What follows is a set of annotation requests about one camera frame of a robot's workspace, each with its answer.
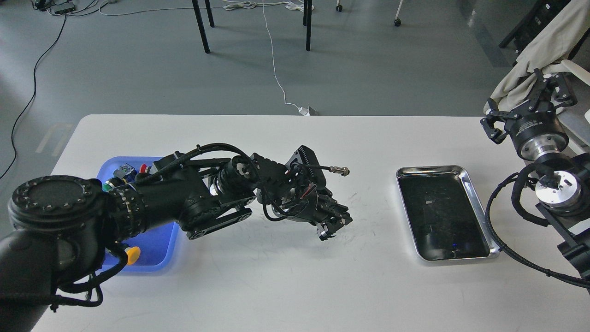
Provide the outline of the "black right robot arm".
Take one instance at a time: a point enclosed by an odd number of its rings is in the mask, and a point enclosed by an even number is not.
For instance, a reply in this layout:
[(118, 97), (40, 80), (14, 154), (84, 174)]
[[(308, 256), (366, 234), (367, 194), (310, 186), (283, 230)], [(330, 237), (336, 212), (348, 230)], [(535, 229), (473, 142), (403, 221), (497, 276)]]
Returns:
[[(510, 258), (568, 284), (589, 288), (589, 230), (571, 227), (589, 219), (589, 154), (568, 157), (566, 130), (558, 120), (559, 107), (571, 107), (577, 98), (563, 73), (544, 74), (534, 69), (534, 84), (525, 100), (510, 111), (501, 111), (489, 98), (489, 110), (480, 120), (488, 138), (500, 144), (510, 137), (518, 157), (528, 162), (520, 172), (508, 176), (492, 193), (485, 208), (485, 222), (500, 250)], [(516, 213), (536, 225), (551, 225), (563, 242), (562, 256), (577, 270), (578, 277), (540, 267), (512, 250), (491, 224), (493, 200), (506, 185), (512, 184), (511, 202)]]

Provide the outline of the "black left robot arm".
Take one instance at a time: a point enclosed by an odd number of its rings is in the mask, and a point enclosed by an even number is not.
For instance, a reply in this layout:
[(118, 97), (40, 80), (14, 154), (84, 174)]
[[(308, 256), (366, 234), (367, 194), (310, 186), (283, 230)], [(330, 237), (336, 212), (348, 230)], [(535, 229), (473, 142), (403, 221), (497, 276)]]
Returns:
[(324, 172), (349, 175), (321, 165), (306, 146), (281, 164), (211, 143), (156, 160), (109, 190), (96, 178), (31, 179), (7, 204), (13, 231), (1, 240), (1, 330), (29, 332), (48, 308), (101, 305), (101, 284), (131, 262), (124, 242), (173, 221), (198, 239), (247, 219), (258, 201), (268, 220), (315, 225), (320, 240), (330, 239), (352, 217)]

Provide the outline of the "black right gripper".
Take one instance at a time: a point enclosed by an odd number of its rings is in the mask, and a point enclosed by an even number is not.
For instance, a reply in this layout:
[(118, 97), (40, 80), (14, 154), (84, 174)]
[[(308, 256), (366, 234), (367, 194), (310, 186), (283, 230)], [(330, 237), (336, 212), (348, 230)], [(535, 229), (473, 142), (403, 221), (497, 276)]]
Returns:
[[(487, 138), (500, 144), (510, 136), (518, 157), (537, 160), (542, 155), (561, 153), (569, 143), (562, 124), (558, 121), (558, 109), (577, 103), (577, 97), (566, 80), (565, 73), (546, 77), (542, 70), (534, 69), (535, 82), (526, 99), (525, 106), (515, 112), (500, 111), (498, 104), (489, 97), (489, 109), (480, 124)], [(502, 122), (505, 130), (496, 128)]]

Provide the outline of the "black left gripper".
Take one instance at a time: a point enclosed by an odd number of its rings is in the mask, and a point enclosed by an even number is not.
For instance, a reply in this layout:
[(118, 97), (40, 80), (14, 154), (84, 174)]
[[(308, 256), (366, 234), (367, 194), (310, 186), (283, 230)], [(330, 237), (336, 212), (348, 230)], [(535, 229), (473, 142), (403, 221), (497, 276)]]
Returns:
[(323, 169), (313, 150), (301, 145), (286, 164), (258, 157), (258, 202), (271, 221), (289, 219), (316, 225), (331, 238), (352, 223), (348, 207), (339, 204), (327, 189)]

